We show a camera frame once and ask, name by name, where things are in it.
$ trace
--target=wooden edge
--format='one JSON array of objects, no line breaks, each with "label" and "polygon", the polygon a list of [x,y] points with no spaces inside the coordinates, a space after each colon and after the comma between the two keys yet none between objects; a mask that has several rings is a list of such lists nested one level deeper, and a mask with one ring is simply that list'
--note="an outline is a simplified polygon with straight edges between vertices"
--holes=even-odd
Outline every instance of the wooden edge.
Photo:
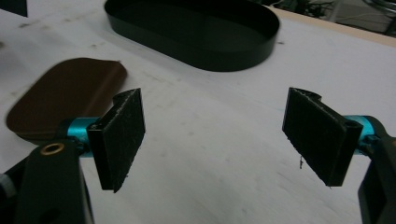
[{"label": "wooden edge", "polygon": [[386,36],[386,35],[379,35],[376,33],[371,33],[363,30],[359,30],[356,28],[352,28],[349,26],[345,25],[340,25],[337,23],[329,22],[329,21],[323,21],[307,16],[303,16],[297,13],[281,10],[278,8],[274,7],[268,7],[271,9],[279,18],[281,19],[287,19],[287,20],[293,20],[293,21],[300,21],[304,22],[310,25],[315,25],[323,28],[327,28],[330,30],[334,30],[339,33],[343,33],[346,35],[351,35],[360,39],[365,39],[369,41],[373,41],[379,44],[387,45],[396,48],[396,38]]}]

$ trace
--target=black oval tray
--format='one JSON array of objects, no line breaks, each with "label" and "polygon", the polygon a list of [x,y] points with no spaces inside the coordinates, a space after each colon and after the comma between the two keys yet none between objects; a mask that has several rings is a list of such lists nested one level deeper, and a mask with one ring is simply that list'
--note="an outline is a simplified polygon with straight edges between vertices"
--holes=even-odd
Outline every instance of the black oval tray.
[{"label": "black oval tray", "polygon": [[113,30],[197,68],[230,72],[264,61],[279,19],[247,0],[108,0]]}]

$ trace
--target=brown leather pouch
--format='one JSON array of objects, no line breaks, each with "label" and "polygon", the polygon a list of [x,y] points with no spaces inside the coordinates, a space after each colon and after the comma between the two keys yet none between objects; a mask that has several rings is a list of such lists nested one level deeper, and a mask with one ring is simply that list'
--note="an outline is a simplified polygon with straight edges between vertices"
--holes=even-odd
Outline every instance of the brown leather pouch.
[{"label": "brown leather pouch", "polygon": [[13,106],[7,126],[31,142],[50,140],[65,119],[102,117],[126,76],[115,61],[77,58],[58,63]]}]

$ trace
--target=table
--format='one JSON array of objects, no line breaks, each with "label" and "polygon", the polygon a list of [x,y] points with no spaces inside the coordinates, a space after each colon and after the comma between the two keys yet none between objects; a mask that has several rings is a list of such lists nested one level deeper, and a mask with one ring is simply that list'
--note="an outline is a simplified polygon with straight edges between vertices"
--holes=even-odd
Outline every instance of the table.
[{"label": "table", "polygon": [[[96,223],[361,223],[355,156],[328,188],[281,131],[289,87],[343,115],[372,115],[396,135],[395,39],[274,9],[281,28],[264,63],[232,73],[196,69],[115,34],[103,0],[35,0],[30,18],[0,12],[0,117],[50,67],[90,57],[127,68],[141,88],[147,133],[122,189],[102,191],[81,159]],[[0,172],[34,145],[0,123]]]}]

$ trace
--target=black gripper pad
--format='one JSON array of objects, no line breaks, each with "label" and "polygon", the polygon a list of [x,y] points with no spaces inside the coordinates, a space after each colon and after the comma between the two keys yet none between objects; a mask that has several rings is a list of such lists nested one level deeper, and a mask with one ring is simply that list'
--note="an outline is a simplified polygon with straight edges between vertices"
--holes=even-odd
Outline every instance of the black gripper pad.
[{"label": "black gripper pad", "polygon": [[326,186],[342,186],[362,126],[320,99],[314,92],[290,88],[282,130]]},{"label": "black gripper pad", "polygon": [[87,128],[102,189],[117,192],[145,134],[140,89],[113,98],[113,107]]}]

